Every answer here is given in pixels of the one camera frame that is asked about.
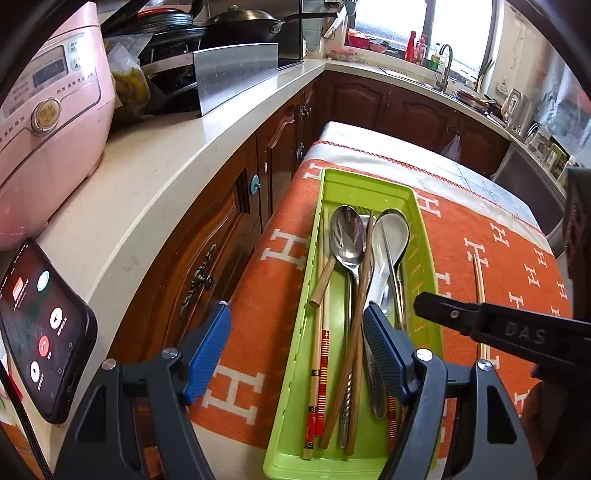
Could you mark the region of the dark wooden chopstick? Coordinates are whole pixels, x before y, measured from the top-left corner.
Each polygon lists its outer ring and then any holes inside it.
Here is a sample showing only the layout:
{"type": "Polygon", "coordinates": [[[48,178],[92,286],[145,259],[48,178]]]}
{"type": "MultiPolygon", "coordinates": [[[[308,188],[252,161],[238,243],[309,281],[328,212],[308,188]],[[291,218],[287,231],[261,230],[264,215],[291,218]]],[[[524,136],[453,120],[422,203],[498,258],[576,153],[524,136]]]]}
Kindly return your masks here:
{"type": "Polygon", "coordinates": [[[346,438],[346,455],[355,452],[356,429],[358,427],[361,382],[363,334],[362,314],[369,289],[369,275],[372,268],[370,258],[370,235],[373,232],[373,214],[363,209],[362,214],[353,207],[341,206],[331,218],[331,247],[335,260],[346,269],[353,285],[353,316],[349,324],[349,337],[346,342],[346,354],[342,360],[341,371],[332,405],[325,417],[325,430],[320,446],[327,448],[332,439],[332,432],[339,419],[339,414],[349,399],[349,430],[346,438]]]}

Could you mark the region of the white ceramic soup spoon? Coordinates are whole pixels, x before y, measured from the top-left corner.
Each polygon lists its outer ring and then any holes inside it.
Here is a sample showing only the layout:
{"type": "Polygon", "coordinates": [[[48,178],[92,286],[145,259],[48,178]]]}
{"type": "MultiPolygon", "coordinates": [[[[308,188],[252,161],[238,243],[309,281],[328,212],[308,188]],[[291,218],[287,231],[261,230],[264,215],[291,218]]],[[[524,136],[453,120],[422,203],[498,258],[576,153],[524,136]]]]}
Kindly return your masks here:
{"type": "Polygon", "coordinates": [[[372,275],[367,303],[374,302],[389,317],[394,315],[399,329],[405,329],[406,311],[402,262],[410,241],[410,226],[398,209],[384,210],[372,234],[372,275]]]}

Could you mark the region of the small dark steel spoon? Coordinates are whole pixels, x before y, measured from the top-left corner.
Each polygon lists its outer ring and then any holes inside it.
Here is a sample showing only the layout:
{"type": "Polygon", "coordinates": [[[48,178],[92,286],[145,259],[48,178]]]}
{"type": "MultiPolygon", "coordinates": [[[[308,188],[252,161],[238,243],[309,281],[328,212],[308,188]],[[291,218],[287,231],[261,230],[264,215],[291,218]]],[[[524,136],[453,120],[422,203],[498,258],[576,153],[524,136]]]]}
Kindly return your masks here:
{"type": "Polygon", "coordinates": [[[377,419],[382,419],[387,415],[387,394],[384,381],[367,340],[363,340],[363,354],[365,354],[365,370],[370,393],[370,406],[372,407],[374,416],[377,419]]]}

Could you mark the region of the brown wooden chopstick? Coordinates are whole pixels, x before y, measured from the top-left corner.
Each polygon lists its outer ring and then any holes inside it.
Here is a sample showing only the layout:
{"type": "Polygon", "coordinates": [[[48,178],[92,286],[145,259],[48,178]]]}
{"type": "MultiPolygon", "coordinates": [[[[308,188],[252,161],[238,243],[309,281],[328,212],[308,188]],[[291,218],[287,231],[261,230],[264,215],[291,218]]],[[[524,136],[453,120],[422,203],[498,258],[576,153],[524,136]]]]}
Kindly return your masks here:
{"type": "Polygon", "coordinates": [[[356,285],[355,310],[353,311],[352,334],[349,337],[349,347],[353,349],[352,391],[351,405],[349,405],[349,434],[345,453],[351,456],[355,453],[356,432],[358,432],[361,389],[363,384],[363,305],[365,305],[368,283],[370,280],[370,254],[366,253],[361,267],[360,280],[356,285]]]}

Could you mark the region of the large steel spoon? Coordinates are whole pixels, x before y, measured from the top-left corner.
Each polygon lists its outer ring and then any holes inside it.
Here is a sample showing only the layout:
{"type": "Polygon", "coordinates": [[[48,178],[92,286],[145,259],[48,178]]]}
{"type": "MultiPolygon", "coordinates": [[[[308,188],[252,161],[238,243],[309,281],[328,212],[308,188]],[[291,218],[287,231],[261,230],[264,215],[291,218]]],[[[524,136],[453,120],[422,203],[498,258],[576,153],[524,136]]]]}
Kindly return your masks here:
{"type": "MultiPolygon", "coordinates": [[[[349,350],[349,337],[352,332],[353,311],[355,310],[356,285],[359,282],[363,256],[365,255],[366,229],[360,215],[351,206],[335,209],[331,219],[331,247],[335,259],[346,269],[345,313],[346,347],[349,350]]],[[[346,376],[346,388],[342,393],[341,445],[345,449],[349,434],[349,405],[351,405],[352,367],[346,376]]]]}

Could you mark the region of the pale chopstick red handle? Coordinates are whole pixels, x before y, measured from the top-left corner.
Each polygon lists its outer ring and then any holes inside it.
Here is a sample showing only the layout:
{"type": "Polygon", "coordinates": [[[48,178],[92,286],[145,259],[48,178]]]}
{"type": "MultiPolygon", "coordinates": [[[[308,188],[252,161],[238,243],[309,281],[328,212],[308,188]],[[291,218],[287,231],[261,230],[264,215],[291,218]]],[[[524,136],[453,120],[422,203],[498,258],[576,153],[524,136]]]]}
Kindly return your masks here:
{"type": "Polygon", "coordinates": [[[322,245],[322,221],[318,224],[317,251],[315,251],[315,288],[312,290],[308,305],[315,314],[312,322],[311,333],[311,378],[310,391],[308,391],[308,415],[304,433],[304,460],[311,460],[314,456],[315,424],[318,417],[318,385],[321,378],[321,349],[322,349],[322,320],[318,313],[318,286],[324,270],[324,246],[322,245]]]}

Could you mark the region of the pale chopstick red band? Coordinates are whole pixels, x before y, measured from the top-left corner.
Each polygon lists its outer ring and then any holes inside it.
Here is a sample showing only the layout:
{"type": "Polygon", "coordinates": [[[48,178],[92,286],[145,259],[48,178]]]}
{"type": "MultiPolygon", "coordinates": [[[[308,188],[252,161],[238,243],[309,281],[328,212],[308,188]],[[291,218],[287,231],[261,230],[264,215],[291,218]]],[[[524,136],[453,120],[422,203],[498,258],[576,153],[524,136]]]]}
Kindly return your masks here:
{"type": "MultiPolygon", "coordinates": [[[[324,254],[325,264],[327,264],[329,257],[332,256],[331,251],[331,233],[329,233],[329,212],[327,209],[322,212],[324,217],[324,254]]],[[[327,390],[329,377],[329,285],[325,291],[325,297],[322,300],[322,305],[318,307],[318,313],[321,314],[322,320],[322,338],[321,338],[321,368],[320,368],[320,385],[318,385],[318,417],[317,425],[315,425],[315,435],[322,437],[325,429],[325,410],[327,409],[327,390]]]]}

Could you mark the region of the steel fork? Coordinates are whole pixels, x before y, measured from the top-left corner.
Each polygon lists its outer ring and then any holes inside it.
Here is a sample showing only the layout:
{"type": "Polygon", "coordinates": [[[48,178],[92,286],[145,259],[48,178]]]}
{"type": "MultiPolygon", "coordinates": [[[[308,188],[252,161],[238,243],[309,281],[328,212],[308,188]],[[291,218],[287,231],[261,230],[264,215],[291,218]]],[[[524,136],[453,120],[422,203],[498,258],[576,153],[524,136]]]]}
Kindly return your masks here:
{"type": "Polygon", "coordinates": [[[365,227],[366,232],[370,231],[370,225],[373,225],[375,223],[375,215],[374,212],[368,208],[365,207],[359,207],[358,208],[358,213],[360,215],[360,218],[362,219],[363,222],[363,227],[365,227]]]}

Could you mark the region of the steel spoon with wooden handle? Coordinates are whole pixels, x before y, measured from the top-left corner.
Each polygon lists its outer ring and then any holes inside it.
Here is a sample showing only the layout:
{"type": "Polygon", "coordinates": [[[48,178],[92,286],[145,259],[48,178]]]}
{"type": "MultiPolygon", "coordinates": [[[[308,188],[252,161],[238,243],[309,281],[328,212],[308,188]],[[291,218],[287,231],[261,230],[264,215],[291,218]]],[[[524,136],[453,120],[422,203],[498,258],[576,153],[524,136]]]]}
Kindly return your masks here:
{"type": "Polygon", "coordinates": [[[329,280],[331,280],[332,271],[334,271],[334,269],[335,269],[336,262],[337,262],[337,259],[335,259],[334,255],[329,257],[327,264],[325,264],[325,267],[322,270],[321,277],[320,277],[320,279],[318,279],[318,283],[317,283],[317,286],[315,287],[315,291],[311,295],[310,300],[308,301],[308,303],[310,303],[311,306],[319,307],[322,305],[322,300],[325,297],[325,291],[327,291],[327,288],[329,285],[329,280]]]}

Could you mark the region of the white kitchen countertop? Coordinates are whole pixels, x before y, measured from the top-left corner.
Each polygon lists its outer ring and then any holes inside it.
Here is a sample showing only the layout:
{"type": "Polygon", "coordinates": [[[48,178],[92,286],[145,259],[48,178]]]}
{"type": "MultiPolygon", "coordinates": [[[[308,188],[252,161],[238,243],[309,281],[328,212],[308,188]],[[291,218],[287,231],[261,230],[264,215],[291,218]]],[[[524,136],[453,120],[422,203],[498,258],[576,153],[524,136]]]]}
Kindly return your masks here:
{"type": "MultiPolygon", "coordinates": [[[[204,117],[159,116],[113,133],[95,172],[54,214],[38,240],[55,269],[96,316],[97,339],[79,391],[86,389],[104,359],[114,358],[127,365],[110,354],[110,346],[147,271],[193,202],[280,106],[329,71],[425,94],[502,135],[510,146],[490,177],[459,163],[458,136],[440,153],[422,147],[501,187],[497,171],[506,168],[507,154],[521,149],[520,141],[450,96],[398,74],[356,63],[308,60],[246,90],[204,117]]],[[[518,197],[514,189],[505,190],[526,204],[547,240],[541,209],[532,200],[518,197]]]]}

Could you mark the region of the kitchen faucet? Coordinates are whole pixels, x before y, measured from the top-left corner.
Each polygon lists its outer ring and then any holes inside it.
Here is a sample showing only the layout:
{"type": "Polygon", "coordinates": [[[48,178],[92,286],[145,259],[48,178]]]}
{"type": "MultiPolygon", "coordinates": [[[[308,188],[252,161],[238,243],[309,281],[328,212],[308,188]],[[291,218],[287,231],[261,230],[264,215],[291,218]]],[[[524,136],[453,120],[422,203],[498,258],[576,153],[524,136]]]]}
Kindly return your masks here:
{"type": "Polygon", "coordinates": [[[449,44],[444,44],[439,49],[439,64],[438,64],[438,71],[436,73],[436,86],[437,89],[442,92],[446,93],[448,84],[449,84],[449,77],[452,70],[452,63],[453,63],[453,48],[449,44]]]}

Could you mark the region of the orange blanket with H pattern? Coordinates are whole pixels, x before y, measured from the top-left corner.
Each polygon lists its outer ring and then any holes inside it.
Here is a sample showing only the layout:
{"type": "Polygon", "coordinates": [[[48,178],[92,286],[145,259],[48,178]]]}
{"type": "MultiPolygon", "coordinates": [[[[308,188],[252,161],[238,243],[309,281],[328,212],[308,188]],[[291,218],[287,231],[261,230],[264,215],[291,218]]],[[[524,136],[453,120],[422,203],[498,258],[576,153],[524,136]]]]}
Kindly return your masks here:
{"type": "Polygon", "coordinates": [[[304,460],[310,391],[314,278],[305,271],[315,245],[315,208],[325,169],[342,169],[405,186],[406,215],[419,212],[429,238],[405,255],[408,294],[428,282],[431,255],[440,294],[471,302],[475,269],[489,302],[569,316],[558,263],[530,209],[472,170],[413,145],[332,122],[308,151],[270,219],[229,307],[231,334],[190,418],[218,479],[374,479],[389,455],[388,423],[360,408],[353,455],[338,440],[304,460]]]}

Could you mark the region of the black smartphone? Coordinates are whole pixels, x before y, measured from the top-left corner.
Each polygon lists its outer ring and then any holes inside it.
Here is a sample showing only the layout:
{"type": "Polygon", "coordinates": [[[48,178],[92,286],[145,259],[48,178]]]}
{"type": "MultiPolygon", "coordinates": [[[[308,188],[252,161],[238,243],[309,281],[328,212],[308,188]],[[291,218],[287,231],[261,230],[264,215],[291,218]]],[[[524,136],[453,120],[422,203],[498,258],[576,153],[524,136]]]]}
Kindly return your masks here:
{"type": "Polygon", "coordinates": [[[1,329],[37,411],[50,424],[64,423],[96,342],[97,321],[32,239],[1,283],[1,329]]]}

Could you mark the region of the pink rice cooker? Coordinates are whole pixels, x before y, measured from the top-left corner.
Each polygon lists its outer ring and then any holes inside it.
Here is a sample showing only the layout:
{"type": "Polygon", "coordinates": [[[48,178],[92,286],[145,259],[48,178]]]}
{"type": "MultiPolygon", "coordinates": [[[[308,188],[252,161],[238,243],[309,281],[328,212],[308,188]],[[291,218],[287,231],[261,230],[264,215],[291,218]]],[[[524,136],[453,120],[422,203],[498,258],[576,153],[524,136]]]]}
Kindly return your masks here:
{"type": "Polygon", "coordinates": [[[37,236],[97,168],[115,105],[97,13],[87,2],[42,45],[1,105],[1,247],[37,236]]]}

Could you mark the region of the steel splash guard panel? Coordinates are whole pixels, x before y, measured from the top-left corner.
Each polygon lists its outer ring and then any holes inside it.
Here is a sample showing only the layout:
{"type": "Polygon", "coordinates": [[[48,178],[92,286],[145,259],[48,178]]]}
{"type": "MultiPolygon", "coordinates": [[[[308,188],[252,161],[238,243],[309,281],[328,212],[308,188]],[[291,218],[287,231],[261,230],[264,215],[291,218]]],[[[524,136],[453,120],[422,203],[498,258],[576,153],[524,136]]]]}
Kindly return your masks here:
{"type": "Polygon", "coordinates": [[[199,110],[202,116],[276,75],[279,44],[249,43],[193,53],[199,110]]]}

